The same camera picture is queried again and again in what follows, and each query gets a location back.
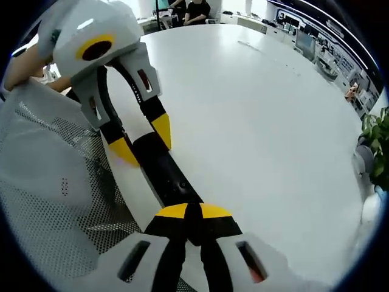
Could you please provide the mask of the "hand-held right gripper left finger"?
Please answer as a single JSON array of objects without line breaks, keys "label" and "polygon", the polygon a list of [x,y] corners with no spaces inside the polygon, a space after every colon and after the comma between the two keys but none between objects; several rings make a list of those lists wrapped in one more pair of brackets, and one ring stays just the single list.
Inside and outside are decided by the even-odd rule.
[{"label": "hand-held right gripper left finger", "polygon": [[144,233],[133,233],[102,254],[92,291],[175,291],[185,260],[188,203],[167,206]]}]

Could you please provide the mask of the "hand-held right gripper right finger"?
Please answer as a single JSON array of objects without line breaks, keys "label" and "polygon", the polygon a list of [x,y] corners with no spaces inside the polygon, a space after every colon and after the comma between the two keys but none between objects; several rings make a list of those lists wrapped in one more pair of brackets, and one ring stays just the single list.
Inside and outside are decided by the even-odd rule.
[{"label": "hand-held right gripper right finger", "polygon": [[204,204],[198,235],[210,291],[317,291],[296,275],[286,257],[252,233],[243,233],[225,209]]}]

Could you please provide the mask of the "person's left hand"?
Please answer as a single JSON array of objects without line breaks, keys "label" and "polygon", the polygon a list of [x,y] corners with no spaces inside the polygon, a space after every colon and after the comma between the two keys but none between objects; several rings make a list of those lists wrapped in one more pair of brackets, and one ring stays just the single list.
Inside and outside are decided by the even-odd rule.
[{"label": "person's left hand", "polygon": [[43,73],[42,83],[59,93],[72,87],[70,78],[61,76],[54,65],[45,66]]}]

